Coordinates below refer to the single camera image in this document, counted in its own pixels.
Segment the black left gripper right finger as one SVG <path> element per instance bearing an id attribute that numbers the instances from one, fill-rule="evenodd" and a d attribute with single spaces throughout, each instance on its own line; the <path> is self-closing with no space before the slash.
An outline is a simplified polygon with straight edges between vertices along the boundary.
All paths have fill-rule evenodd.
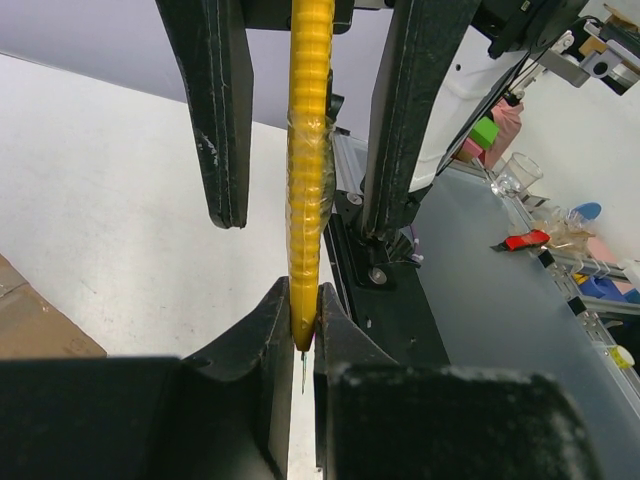
<path id="1" fill-rule="evenodd" d="M 321 287 L 316 462 L 327 479 L 596 479 L 574 401 L 552 378 L 397 363 Z"/>

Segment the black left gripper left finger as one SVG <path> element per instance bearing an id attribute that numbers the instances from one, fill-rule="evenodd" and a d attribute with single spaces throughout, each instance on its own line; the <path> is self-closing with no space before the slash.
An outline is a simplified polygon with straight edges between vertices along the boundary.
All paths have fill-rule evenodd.
<path id="1" fill-rule="evenodd" d="M 5 479 L 283 479 L 289 285 L 186 358 L 6 360 Z"/>

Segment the yellow utility knife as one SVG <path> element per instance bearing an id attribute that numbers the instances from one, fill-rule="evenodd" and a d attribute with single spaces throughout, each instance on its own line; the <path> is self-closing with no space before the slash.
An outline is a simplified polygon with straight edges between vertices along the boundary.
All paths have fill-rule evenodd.
<path id="1" fill-rule="evenodd" d="M 294 1 L 291 11 L 287 247 L 291 333 L 302 363 L 314 336 L 320 242 L 327 194 L 328 120 L 333 1 Z"/>

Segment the brown cardboard express box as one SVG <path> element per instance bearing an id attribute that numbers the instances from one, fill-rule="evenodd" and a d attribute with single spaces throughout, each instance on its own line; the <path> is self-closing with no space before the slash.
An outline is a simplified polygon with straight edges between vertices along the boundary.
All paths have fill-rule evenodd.
<path id="1" fill-rule="evenodd" d="M 0 357 L 102 358 L 107 352 L 1 259 Z"/>

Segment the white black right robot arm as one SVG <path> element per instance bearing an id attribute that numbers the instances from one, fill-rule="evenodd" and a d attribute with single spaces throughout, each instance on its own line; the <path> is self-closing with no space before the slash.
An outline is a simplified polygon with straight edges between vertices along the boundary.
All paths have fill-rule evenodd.
<path id="1" fill-rule="evenodd" d="M 161 1 L 184 84 L 208 213 L 224 229 L 247 222 L 254 74 L 247 34 L 290 36 L 289 113 L 324 133 L 340 106 L 331 91 L 333 37 L 357 1 Z M 501 96 L 526 59 L 577 20 L 580 1 L 391 1 L 371 99 L 365 232 L 410 222 L 410 193 Z"/>

